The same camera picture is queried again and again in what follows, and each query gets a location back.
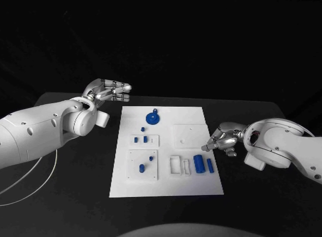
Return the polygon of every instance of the black tabletop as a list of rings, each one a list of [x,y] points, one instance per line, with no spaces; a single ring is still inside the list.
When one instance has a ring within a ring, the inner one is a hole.
[[[46,93],[36,105],[81,94]],[[85,137],[58,150],[55,173],[38,193],[21,203],[0,207],[0,236],[107,236],[160,224],[206,223],[233,227],[263,236],[322,236],[322,185],[294,165],[266,166],[263,171],[243,162],[246,149],[229,158],[216,150],[225,195],[110,198],[123,106],[203,107],[210,133],[225,121],[251,124],[284,118],[269,102],[133,96],[128,103],[105,102],[111,116],[107,128],[95,126]],[[0,190],[13,183],[36,161],[0,170]],[[0,196],[0,203],[25,197],[44,183],[55,163],[55,152]]]

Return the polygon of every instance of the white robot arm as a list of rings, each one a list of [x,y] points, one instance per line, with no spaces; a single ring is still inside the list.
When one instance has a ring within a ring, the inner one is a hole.
[[[98,111],[105,100],[130,101],[131,85],[97,79],[81,97],[9,114],[0,119],[0,169],[35,160],[94,126],[105,127],[110,115]]]
[[[202,150],[219,148],[235,157],[238,141],[245,143],[249,166],[263,170],[266,164],[288,168],[294,163],[302,174],[322,184],[322,137],[315,137],[295,122],[282,118],[265,119],[249,126],[225,122]]]

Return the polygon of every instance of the cable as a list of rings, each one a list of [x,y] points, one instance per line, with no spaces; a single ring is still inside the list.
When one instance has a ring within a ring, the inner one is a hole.
[[[25,200],[26,198],[29,198],[29,197],[39,191],[39,189],[44,187],[44,185],[46,184],[46,182],[48,182],[48,180],[49,180],[49,178],[51,178],[51,176],[52,176],[52,174],[54,174],[54,171],[55,171],[55,168],[56,168],[56,161],[55,161],[55,166],[54,166],[51,175],[49,175],[46,181],[45,181],[45,183],[42,184],[42,186],[36,189],[36,191],[35,191],[31,195],[28,195],[23,199],[21,199],[19,201],[15,201],[15,202],[8,203],[8,204],[2,204],[0,206],[8,206],[8,205],[12,205],[12,204],[21,202],[22,200]],[[0,192],[0,194],[3,194],[3,193],[19,183],[21,180],[18,180],[18,182],[16,182],[9,188],[6,188],[6,189]]]

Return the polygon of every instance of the blue object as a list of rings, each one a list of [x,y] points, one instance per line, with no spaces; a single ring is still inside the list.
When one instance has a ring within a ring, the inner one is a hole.
[[[144,164],[140,165],[140,172],[144,172]]]
[[[194,156],[194,169],[196,169],[197,174],[202,174],[206,172],[202,155]]]
[[[213,164],[212,164],[212,160],[210,159],[207,159],[207,165],[209,165],[209,172],[215,173]]]
[[[151,125],[156,125],[160,122],[160,116],[157,114],[157,109],[153,110],[153,112],[147,115],[147,123]]]

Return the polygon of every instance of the table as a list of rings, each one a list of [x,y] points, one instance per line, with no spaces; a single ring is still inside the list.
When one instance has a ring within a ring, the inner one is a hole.
[[[36,106],[79,95],[45,93]],[[105,102],[100,110],[111,115],[107,128],[95,126],[85,137],[67,143],[58,150],[58,166],[45,187],[21,203],[0,207],[0,237],[115,237],[169,223],[215,224],[263,236],[322,236],[322,185],[294,165],[288,169],[253,169],[243,162],[242,143],[236,145],[236,158],[215,150],[223,196],[110,198],[123,105],[203,107],[210,133],[225,121],[251,124],[266,118],[285,118],[271,102],[140,96],[131,96],[128,103]],[[35,162],[0,170],[0,190]],[[51,153],[22,183],[0,196],[0,203],[35,191],[54,163]]]

